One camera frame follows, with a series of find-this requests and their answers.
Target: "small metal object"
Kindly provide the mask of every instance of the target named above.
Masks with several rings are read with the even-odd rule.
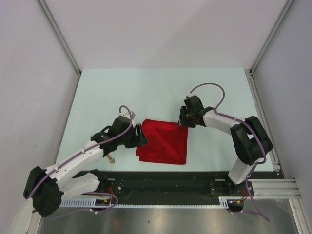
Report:
[[[115,159],[112,156],[107,155],[107,158],[109,159],[110,163],[115,163]]]

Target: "white wall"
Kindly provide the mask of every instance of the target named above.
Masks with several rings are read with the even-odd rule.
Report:
[[[289,178],[312,220],[312,1],[298,0],[255,73]]]
[[[0,2],[0,232],[55,158],[78,77],[35,0]]]
[[[83,68],[250,68],[286,0],[47,0]]]

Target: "metal plate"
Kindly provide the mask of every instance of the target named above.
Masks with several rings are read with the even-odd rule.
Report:
[[[297,234],[288,200],[259,200],[271,219],[268,223],[253,214],[233,214],[222,209],[112,209],[107,213],[78,212],[61,208],[43,219],[40,234]],[[246,201],[245,209],[254,210]]]

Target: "aluminum frame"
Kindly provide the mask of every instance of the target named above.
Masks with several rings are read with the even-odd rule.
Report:
[[[68,59],[71,62],[71,65],[73,66],[74,70],[80,76],[81,70],[79,69],[77,62],[69,49],[68,44],[66,43],[63,34],[61,33],[55,19],[52,16],[51,11],[49,10],[45,0],[36,0],[39,7],[42,10],[42,13],[46,17],[48,24],[51,27],[51,30],[57,37],[61,48],[66,53]],[[288,12],[290,11],[290,8],[292,7],[294,3],[294,0],[287,0],[286,4],[284,5],[283,10],[281,11],[276,23],[274,24],[272,30],[269,33],[269,36],[267,37],[262,49],[260,50],[255,62],[253,63],[250,71],[246,72],[246,77],[250,86],[250,90],[253,95],[253,99],[256,105],[256,109],[259,115],[260,120],[264,124],[264,128],[267,131],[269,137],[272,138],[272,134],[269,128],[269,124],[266,119],[266,115],[263,109],[263,105],[261,103],[261,99],[259,97],[259,93],[257,91],[253,74],[262,60],[265,52],[269,48],[276,32],[278,31],[279,27],[281,26],[282,22],[285,20]],[[270,157],[272,159],[273,167],[275,170],[279,171],[280,165],[279,165],[279,158],[278,153],[276,151],[276,148],[273,148],[272,154],[270,154]],[[252,179],[250,180],[253,183],[254,186],[254,194],[255,198],[261,198],[261,199],[289,199],[289,202],[291,204],[293,216],[296,220],[297,228],[299,230],[299,233],[301,234],[308,234],[311,233],[311,225],[306,219],[304,206],[302,203],[302,199],[300,196],[300,192],[298,190],[297,184],[294,179]],[[28,234],[34,234],[37,233],[39,224],[40,224],[41,217],[37,213],[32,214],[31,222],[28,229]]]

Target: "metal frame edge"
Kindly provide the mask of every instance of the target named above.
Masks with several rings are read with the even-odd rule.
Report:
[[[262,58],[264,57],[266,51],[268,50],[271,42],[273,41],[278,29],[280,28],[280,26],[282,25],[282,23],[284,22],[287,14],[289,13],[291,7],[293,6],[293,3],[295,2],[295,0],[287,0],[286,3],[284,4],[279,16],[277,17],[276,22],[274,23],[271,31],[269,32],[268,37],[266,38],[259,54],[257,55],[255,61],[253,62],[253,65],[250,69],[251,73],[253,74],[255,72],[255,70],[257,69],[259,63],[261,62]]]
[[[246,73],[247,82],[249,84],[249,88],[250,88],[250,91],[251,91],[251,94],[253,97],[253,102],[255,104],[255,108],[256,108],[256,111],[258,113],[259,119],[262,122],[263,127],[264,127],[265,131],[267,132],[267,134],[268,134],[268,136],[271,139],[272,144],[273,144],[273,149],[269,153],[272,164],[273,164],[273,168],[275,171],[280,171],[282,168],[281,168],[279,156],[278,156],[278,153],[276,150],[276,146],[275,146],[274,139],[273,139],[273,136],[272,136],[272,133],[270,130],[270,126],[269,126],[269,123],[267,120],[267,116],[265,114],[263,104],[261,102],[261,98],[260,98],[257,86],[256,86],[255,81],[254,81],[254,76],[251,74],[251,72],[249,70],[245,70],[245,73]]]
[[[302,199],[289,199],[289,203],[299,234],[311,234],[311,223],[306,219],[307,215]]]
[[[33,213],[29,223],[27,234],[37,234],[40,227],[40,222],[41,216],[39,215],[39,213],[38,212]]]
[[[50,25],[51,30],[53,31],[55,37],[57,38],[57,40],[58,40],[61,48],[63,49],[65,55],[69,59],[72,67],[74,68],[77,75],[80,76],[81,70],[79,69],[79,66],[76,62],[76,59],[73,56],[73,53],[70,50],[70,48],[69,48],[69,46],[68,46],[68,44],[67,44],[67,42],[63,36],[63,33],[59,29],[59,26],[57,25],[47,3],[45,2],[45,0],[36,0],[36,2],[38,3],[39,8],[41,9],[43,15],[45,16],[48,24]]]
[[[73,103],[74,103],[75,95],[76,95],[77,88],[78,88],[78,85],[79,85],[79,80],[80,80],[80,75],[78,76],[78,80],[77,80],[77,82],[75,83],[74,91],[73,91],[73,93],[71,94],[70,103],[69,103],[69,106],[68,106],[67,111],[66,111],[66,120],[64,121],[63,126],[62,126],[61,136],[59,137],[59,140],[58,140],[58,143],[57,143],[57,146],[58,146],[58,147],[57,147],[57,150],[56,150],[56,152],[55,152],[55,155],[54,155],[52,164],[56,163],[57,158],[58,158],[59,149],[60,149],[60,146],[61,146],[63,137],[64,137],[66,125],[67,125],[68,118],[69,118],[69,115],[70,115],[70,111],[71,111],[72,106],[73,106]]]

